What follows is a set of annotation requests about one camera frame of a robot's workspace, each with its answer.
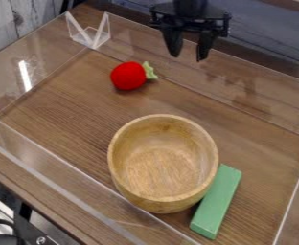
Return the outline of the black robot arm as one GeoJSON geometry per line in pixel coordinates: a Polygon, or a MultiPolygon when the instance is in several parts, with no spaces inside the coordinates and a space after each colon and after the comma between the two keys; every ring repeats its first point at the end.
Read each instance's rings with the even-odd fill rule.
{"type": "Polygon", "coordinates": [[[150,8],[150,26],[164,38],[168,53],[178,57],[183,49],[183,33],[197,33],[197,61],[209,57],[218,37],[229,37],[231,13],[210,0],[171,0],[150,8]]]}

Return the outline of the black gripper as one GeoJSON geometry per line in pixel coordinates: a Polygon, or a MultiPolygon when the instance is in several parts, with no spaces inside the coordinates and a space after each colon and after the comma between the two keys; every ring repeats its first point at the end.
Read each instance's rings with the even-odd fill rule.
{"type": "Polygon", "coordinates": [[[214,41],[229,36],[231,13],[211,2],[163,2],[150,7],[151,26],[163,33],[168,53],[178,57],[183,32],[199,33],[197,61],[209,57],[214,41]]]}

